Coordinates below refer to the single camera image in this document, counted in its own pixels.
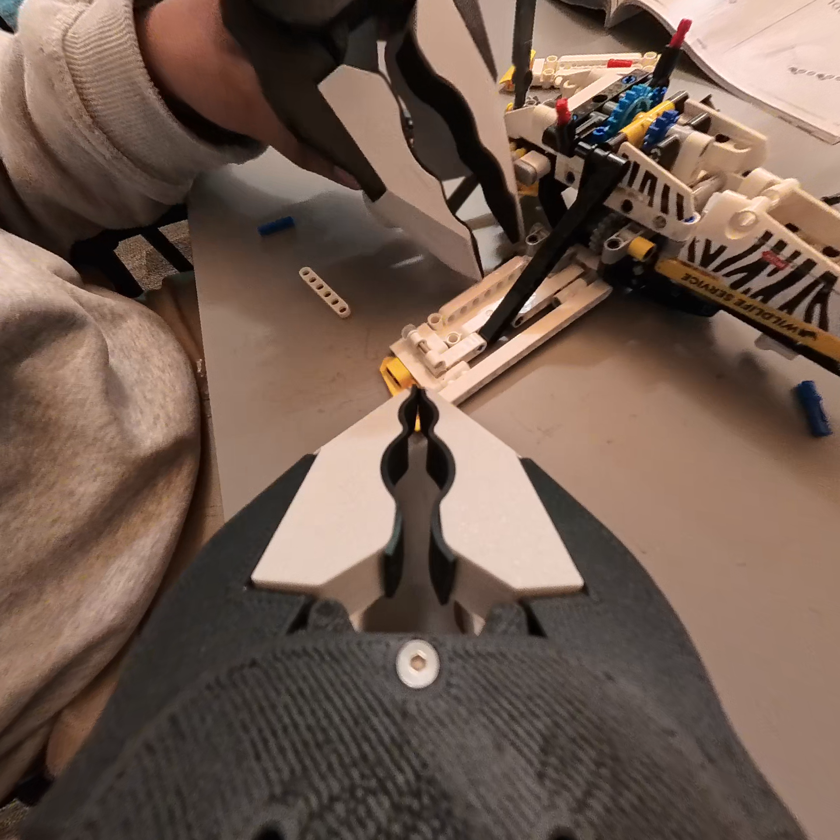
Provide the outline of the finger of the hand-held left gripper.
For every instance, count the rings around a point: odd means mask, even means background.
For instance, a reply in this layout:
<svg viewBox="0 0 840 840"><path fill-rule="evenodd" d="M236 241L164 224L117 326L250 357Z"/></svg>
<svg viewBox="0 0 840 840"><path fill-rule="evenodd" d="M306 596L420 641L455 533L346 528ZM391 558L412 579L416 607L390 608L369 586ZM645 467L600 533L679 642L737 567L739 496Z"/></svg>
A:
<svg viewBox="0 0 840 840"><path fill-rule="evenodd" d="M368 193L372 213L461 276L481 280L474 236L406 140L403 111L388 81L379 72L339 66L318 89L383 183L380 196Z"/></svg>
<svg viewBox="0 0 840 840"><path fill-rule="evenodd" d="M381 10L390 30L385 57L394 94L402 81L441 118L494 218L517 243L522 216L495 70L479 46L486 34L480 13L463 9L463 2L382 2Z"/></svg>

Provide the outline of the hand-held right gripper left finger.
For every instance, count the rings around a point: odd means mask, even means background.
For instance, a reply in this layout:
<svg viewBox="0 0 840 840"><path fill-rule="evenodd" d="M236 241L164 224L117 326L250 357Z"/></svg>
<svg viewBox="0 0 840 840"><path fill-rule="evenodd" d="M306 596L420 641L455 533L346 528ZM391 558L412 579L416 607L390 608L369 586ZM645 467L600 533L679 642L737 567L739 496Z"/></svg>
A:
<svg viewBox="0 0 840 840"><path fill-rule="evenodd" d="M373 604L394 595L404 555L394 490L416 416L413 388L317 450L251 574L256 588L338 602L356 631Z"/></svg>

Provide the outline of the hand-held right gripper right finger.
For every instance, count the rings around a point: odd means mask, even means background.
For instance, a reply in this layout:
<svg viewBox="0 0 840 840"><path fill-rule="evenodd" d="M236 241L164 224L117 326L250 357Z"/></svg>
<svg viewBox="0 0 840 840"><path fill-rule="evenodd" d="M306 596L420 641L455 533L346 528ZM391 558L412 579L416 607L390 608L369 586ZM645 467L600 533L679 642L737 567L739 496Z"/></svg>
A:
<svg viewBox="0 0 840 840"><path fill-rule="evenodd" d="M439 602L456 604L479 634L495 606L582 592L518 453L435 392L419 391L418 416L439 490L429 543Z"/></svg>

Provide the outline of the lego helicopter model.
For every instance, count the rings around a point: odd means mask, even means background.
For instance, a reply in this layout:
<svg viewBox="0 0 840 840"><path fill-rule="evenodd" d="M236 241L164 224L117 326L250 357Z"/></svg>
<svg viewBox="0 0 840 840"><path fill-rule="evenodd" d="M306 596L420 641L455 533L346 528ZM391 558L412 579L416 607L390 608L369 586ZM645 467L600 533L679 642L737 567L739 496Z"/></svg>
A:
<svg viewBox="0 0 840 840"><path fill-rule="evenodd" d="M838 375L838 194L767 169L767 139L710 97L672 91L690 22L660 51L549 56L517 2L506 125L520 197L519 255L407 324L381 364L391 395L458 405L614 289L746 323L761 348Z"/></svg>

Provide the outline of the person's left forearm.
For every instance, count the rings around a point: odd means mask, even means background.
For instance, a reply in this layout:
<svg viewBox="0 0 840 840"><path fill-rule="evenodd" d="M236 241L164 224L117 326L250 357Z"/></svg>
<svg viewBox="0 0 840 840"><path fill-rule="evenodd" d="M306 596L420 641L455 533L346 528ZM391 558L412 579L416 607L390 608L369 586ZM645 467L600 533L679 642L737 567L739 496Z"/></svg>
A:
<svg viewBox="0 0 840 840"><path fill-rule="evenodd" d="M2 32L2 261L138 228L265 146L164 98L134 2L25 2Z"/></svg>

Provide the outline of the short white lego beam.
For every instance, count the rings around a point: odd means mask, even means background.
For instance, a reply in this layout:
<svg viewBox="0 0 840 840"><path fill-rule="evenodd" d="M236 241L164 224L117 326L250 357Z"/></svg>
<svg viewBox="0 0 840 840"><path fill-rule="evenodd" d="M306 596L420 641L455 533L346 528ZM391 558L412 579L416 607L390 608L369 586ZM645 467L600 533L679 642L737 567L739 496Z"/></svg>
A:
<svg viewBox="0 0 840 840"><path fill-rule="evenodd" d="M352 310L350 305L311 267L299 269L299 277L317 297L324 302L340 319L348 319Z"/></svg>

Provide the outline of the person's left hand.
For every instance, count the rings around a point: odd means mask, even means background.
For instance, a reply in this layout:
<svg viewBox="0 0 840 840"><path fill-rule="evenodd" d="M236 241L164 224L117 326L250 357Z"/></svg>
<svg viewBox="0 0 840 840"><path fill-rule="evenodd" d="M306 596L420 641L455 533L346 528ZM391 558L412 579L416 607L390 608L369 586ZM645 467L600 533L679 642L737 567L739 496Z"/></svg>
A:
<svg viewBox="0 0 840 840"><path fill-rule="evenodd" d="M136 29L150 78L219 129L269 146L300 168L358 190L344 170L299 142L278 120L255 69L223 23L218 1L163 1L139 14Z"/></svg>

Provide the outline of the person's grey clothing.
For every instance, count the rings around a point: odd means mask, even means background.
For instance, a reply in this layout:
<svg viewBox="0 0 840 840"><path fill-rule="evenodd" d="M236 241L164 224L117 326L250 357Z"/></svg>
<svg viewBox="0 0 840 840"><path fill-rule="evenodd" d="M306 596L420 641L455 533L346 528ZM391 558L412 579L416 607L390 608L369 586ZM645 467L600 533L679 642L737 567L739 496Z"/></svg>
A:
<svg viewBox="0 0 840 840"><path fill-rule="evenodd" d="M150 309L2 233L2 797L116 657L179 539L193 369Z"/></svg>

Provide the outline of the open instruction booklet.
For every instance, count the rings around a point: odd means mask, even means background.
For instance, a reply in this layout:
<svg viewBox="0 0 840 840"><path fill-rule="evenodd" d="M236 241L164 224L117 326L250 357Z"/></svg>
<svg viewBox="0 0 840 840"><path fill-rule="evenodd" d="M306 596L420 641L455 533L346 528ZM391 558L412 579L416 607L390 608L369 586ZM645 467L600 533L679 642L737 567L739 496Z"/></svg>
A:
<svg viewBox="0 0 840 840"><path fill-rule="evenodd" d="M839 141L838 1L570 1L612 27L646 12L721 86L829 144Z"/></svg>

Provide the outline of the black chair frame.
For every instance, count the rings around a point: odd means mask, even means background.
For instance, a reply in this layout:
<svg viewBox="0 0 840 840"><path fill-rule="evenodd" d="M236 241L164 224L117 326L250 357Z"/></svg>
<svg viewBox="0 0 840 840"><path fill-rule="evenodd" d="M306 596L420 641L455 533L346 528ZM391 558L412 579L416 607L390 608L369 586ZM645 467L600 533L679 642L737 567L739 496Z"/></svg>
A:
<svg viewBox="0 0 840 840"><path fill-rule="evenodd" d="M137 300L142 297L144 291L129 268L118 256L117 247L123 241L142 237L146 244L150 245L176 273L193 271L192 262L178 250L162 231L162 228L167 225L185 222L186 220L187 207L181 203L170 207L151 224L104 230L92 238L75 243L70 250L70 263L78 270L82 267L96 269L118 294Z"/></svg>

